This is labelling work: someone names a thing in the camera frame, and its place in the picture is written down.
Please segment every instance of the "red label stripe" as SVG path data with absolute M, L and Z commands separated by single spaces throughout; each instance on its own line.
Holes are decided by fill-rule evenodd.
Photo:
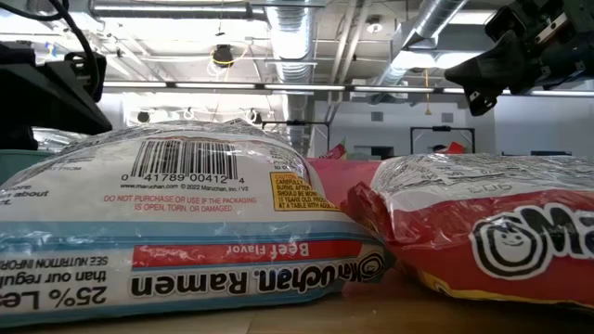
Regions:
M 289 243 L 196 246 L 136 246 L 134 268 L 303 261 L 356 257 L 361 241 L 331 240 Z

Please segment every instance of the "fluorescent light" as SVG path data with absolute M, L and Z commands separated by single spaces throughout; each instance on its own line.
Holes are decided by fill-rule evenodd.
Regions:
M 464 94 L 464 88 L 444 88 L 445 94 Z
M 383 26 L 381 25 L 381 23 L 371 23 L 368 25 L 368 32 L 369 33 L 378 33 L 381 32 L 383 30 Z
M 355 86 L 356 92 L 366 93 L 433 93 L 433 88 L 422 87 L 377 87 L 377 86 Z
M 392 61 L 392 67 L 396 69 L 430 69 L 435 66 L 435 59 L 432 55 L 422 52 L 400 51 L 396 59 Z
M 435 61 L 436 67 L 440 69 L 451 69 L 454 66 L 457 66 L 463 63 L 466 60 L 475 58 L 476 56 L 480 55 L 477 52 L 449 52 L 444 53 L 443 55 L 437 58 Z
M 497 12 L 495 10 L 460 10 L 449 24 L 485 25 Z
M 167 87 L 167 83 L 157 82 L 105 82 L 104 87 L 113 88 L 164 88 Z
M 176 12 L 176 11 L 184 11 L 184 12 L 205 12 L 205 11 L 221 11 L 221 12 L 235 12 L 235 13 L 243 13 L 245 12 L 245 8 L 234 6 L 234 7 L 225 7 L 225 6 L 217 6 L 213 8 L 213 6 L 95 6 L 94 10 L 105 10 L 105 11 L 168 11 L 168 12 Z M 256 14 L 264 14 L 263 9 L 255 8 L 252 10 L 253 13 Z
M 202 88 L 202 89 L 254 89 L 253 83 L 176 83 L 177 88 Z
M 594 97 L 594 92 L 585 91 L 533 91 L 529 96 Z
M 343 91 L 343 85 L 337 84 L 282 84 L 269 83 L 264 85 L 265 89 L 275 90 L 306 90 L 306 91 Z

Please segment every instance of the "silver ductwork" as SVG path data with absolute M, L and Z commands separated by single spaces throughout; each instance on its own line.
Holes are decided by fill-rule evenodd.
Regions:
M 314 31 L 314 9 L 308 7 L 268 7 L 266 15 L 270 22 L 270 43 L 274 57 L 279 60 L 306 60 L 311 56 Z M 312 67 L 300 63 L 278 63 L 278 80 L 286 84 L 309 84 Z M 308 95 L 285 95 L 283 113 L 287 121 L 314 119 L 314 99 Z M 307 153 L 311 125 L 288 126 L 287 135 L 291 145 Z
M 447 23 L 466 5 L 468 0 L 425 0 L 420 5 L 419 14 L 414 19 L 398 25 L 392 40 L 393 60 L 373 84 L 391 86 L 400 83 L 408 69 L 396 65 L 400 51 L 415 43 L 436 38 Z M 382 96 L 370 97 L 371 104 L 380 103 Z

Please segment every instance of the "barcode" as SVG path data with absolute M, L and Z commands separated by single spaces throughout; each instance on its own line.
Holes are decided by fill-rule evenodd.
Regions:
M 211 142 L 148 140 L 142 142 L 131 176 L 144 177 L 151 173 L 225 175 L 238 179 L 235 146 Z

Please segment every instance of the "red ramen package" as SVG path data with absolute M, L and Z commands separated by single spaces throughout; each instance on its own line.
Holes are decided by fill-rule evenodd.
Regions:
M 594 308 L 591 158 L 396 158 L 343 207 L 431 289 Z
M 0 327 L 307 302 L 392 264 L 243 121 L 92 136 L 0 186 Z

